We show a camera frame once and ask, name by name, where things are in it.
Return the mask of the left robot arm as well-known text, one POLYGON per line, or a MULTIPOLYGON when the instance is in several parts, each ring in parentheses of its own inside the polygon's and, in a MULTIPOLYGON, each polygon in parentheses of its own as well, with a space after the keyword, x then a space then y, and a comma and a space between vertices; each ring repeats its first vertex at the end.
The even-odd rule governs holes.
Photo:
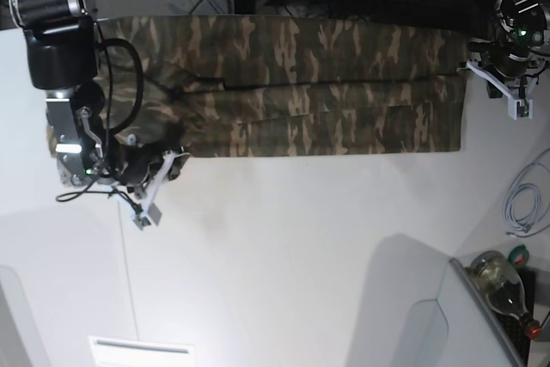
POLYGON ((472 42, 470 52, 480 55, 474 68, 486 79, 488 94, 528 105, 538 78, 549 68, 549 18, 539 0, 487 0, 493 40, 472 42))

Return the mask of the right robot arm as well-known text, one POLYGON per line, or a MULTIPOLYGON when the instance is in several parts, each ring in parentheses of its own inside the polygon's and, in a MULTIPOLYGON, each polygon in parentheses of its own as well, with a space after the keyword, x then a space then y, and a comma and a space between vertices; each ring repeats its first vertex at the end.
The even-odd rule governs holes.
POLYGON ((144 70, 130 42, 103 37, 95 0, 8 0, 8 5, 24 34, 31 82, 46 92, 53 152, 66 185, 81 193, 95 183, 134 192, 177 178, 184 156, 177 143, 122 144, 117 139, 141 109, 144 70), (134 103, 118 125, 111 124, 113 91, 103 91, 95 81, 98 57, 111 47, 128 52, 136 77, 134 103))

